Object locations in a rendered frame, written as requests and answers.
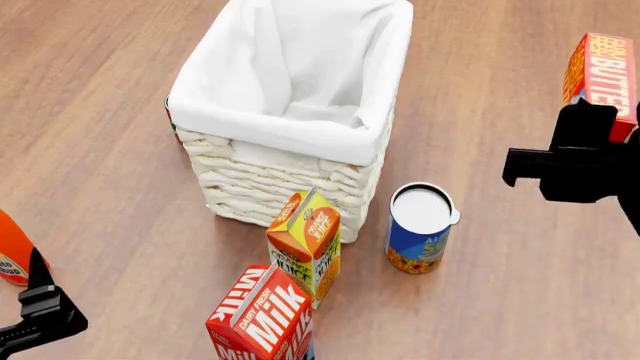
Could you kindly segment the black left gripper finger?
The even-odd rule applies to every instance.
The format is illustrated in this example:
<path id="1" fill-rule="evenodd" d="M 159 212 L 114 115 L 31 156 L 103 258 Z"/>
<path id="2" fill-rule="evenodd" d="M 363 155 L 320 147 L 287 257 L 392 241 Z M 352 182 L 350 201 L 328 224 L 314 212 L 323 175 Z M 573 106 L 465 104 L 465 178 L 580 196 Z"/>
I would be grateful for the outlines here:
<path id="1" fill-rule="evenodd" d="M 40 251 L 33 248 L 29 263 L 28 290 L 35 290 L 39 287 L 49 287 L 55 284 L 49 266 Z"/>

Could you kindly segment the red butter box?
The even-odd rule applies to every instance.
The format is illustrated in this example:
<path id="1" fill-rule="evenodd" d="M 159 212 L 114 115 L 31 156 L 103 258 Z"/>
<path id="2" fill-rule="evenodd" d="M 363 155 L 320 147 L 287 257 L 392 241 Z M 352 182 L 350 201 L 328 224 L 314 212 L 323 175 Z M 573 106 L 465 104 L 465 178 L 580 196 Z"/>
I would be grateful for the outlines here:
<path id="1" fill-rule="evenodd" d="M 638 125 L 633 41 L 592 32 L 584 35 L 570 56 L 562 90 L 565 104 L 584 99 L 590 104 L 616 107 L 609 140 L 628 140 Z"/>

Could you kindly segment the white woven basket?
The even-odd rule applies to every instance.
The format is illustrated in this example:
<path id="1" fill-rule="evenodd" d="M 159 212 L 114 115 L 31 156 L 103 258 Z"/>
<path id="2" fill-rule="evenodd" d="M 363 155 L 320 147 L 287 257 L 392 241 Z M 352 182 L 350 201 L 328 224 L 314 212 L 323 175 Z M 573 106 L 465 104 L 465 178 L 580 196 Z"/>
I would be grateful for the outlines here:
<path id="1" fill-rule="evenodd" d="M 175 128 L 214 214 L 262 227 L 297 191 L 315 188 L 341 215 L 341 241 L 355 242 L 373 200 L 393 121 L 376 158 L 356 166 Z"/>

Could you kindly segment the white cloth basket liner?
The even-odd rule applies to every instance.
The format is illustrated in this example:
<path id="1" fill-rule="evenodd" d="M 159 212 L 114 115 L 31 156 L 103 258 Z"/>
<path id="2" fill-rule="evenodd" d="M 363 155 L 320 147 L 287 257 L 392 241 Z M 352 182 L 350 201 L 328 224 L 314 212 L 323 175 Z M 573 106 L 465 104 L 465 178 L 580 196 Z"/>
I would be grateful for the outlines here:
<path id="1" fill-rule="evenodd" d="M 366 166 L 409 47 L 408 0 L 229 0 L 168 95 L 178 128 Z"/>

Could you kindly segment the orange ketchup bottle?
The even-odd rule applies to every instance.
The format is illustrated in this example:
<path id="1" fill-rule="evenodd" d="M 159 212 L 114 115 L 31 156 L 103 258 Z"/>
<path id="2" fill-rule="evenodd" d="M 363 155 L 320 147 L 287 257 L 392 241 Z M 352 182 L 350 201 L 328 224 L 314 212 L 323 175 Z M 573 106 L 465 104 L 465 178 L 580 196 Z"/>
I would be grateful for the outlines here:
<path id="1" fill-rule="evenodd" d="M 0 278 L 28 287 L 29 263 L 35 245 L 13 219 L 0 209 Z"/>

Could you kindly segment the blue soup can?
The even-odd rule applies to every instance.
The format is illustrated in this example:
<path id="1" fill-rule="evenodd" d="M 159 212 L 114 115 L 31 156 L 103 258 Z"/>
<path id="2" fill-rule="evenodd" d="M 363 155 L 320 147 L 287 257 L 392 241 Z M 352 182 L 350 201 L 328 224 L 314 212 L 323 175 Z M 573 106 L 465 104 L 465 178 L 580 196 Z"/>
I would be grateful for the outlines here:
<path id="1" fill-rule="evenodd" d="M 427 182 L 402 185 L 390 198 L 384 253 L 401 272 L 432 272 L 442 261 L 451 228 L 459 221 L 460 212 L 444 189 Z"/>

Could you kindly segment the red milk carton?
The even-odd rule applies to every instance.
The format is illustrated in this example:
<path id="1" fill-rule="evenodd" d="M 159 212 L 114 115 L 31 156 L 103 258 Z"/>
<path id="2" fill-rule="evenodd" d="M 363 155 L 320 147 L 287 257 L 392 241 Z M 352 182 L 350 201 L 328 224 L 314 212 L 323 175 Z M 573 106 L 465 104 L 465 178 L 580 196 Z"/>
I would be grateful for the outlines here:
<path id="1" fill-rule="evenodd" d="M 206 321 L 218 360 L 315 360 L 310 297 L 277 265 L 252 265 Z"/>

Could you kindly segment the orange juice carton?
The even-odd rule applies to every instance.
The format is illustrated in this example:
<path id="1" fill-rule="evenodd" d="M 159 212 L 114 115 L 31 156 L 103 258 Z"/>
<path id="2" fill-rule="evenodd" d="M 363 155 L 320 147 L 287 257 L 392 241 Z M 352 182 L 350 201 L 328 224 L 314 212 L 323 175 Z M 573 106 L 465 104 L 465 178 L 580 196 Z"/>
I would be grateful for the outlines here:
<path id="1" fill-rule="evenodd" d="M 268 227 L 270 260 L 320 307 L 340 273 L 339 212 L 316 188 L 293 194 Z"/>

